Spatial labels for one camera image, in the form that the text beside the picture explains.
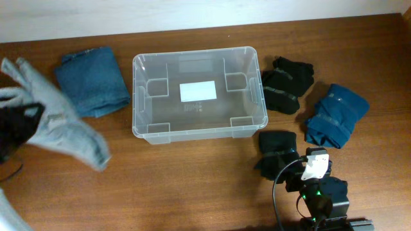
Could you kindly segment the black taped garment bundle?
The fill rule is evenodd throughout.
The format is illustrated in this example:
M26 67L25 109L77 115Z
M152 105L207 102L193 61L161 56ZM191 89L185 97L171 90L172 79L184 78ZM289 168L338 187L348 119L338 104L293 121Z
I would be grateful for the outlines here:
M313 65L279 56L273 66L273 70L263 72L261 77L266 108L292 115L300 109L299 98L314 83Z
M259 133L259 150L262 158L254 166L261 176L274 181L280 170L299 159L296 145L296 133L287 131L269 131Z

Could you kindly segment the light blue jeans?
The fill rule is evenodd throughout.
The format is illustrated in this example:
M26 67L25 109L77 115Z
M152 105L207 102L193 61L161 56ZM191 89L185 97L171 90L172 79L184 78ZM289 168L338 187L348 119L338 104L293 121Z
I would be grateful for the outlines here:
M23 58L4 58L1 72L20 85L1 89L1 108L17 108L40 103L45 107L28 144L70 155L96 171L110 160L105 139L81 120L73 104L51 82Z

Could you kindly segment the blue taped sweater bundle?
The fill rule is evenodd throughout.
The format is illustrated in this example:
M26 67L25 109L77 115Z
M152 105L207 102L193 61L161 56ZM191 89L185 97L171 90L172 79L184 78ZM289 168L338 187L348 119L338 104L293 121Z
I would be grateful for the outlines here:
M324 98L315 104L315 114L306 120L306 142L341 149L351 138L356 123L370 105L363 97L341 85L331 84Z

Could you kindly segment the dark blue jeans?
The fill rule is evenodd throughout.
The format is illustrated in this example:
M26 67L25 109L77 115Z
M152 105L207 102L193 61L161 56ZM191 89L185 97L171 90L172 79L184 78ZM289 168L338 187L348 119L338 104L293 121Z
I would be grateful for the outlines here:
M55 75L80 117L103 117L130 103L130 94L110 47L64 55Z

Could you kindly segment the clear plastic storage container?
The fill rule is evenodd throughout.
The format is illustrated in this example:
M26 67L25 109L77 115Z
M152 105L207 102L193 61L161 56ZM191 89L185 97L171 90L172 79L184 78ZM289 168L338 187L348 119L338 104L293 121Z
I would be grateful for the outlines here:
M136 55L132 133L150 144L246 138L268 124L250 46Z

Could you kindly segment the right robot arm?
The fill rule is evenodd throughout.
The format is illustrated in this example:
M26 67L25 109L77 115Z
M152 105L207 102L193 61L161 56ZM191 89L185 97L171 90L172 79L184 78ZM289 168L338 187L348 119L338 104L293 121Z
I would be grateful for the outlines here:
M286 191L298 192L309 217L301 219L302 230L343 230L349 200L347 182L331 176L332 161L325 148L307 148L286 177Z

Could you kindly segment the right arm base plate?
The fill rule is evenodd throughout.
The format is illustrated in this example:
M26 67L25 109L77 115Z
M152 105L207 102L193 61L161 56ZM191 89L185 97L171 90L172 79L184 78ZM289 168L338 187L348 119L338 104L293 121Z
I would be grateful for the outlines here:
M375 231L374 223L372 220L350 221L350 231Z

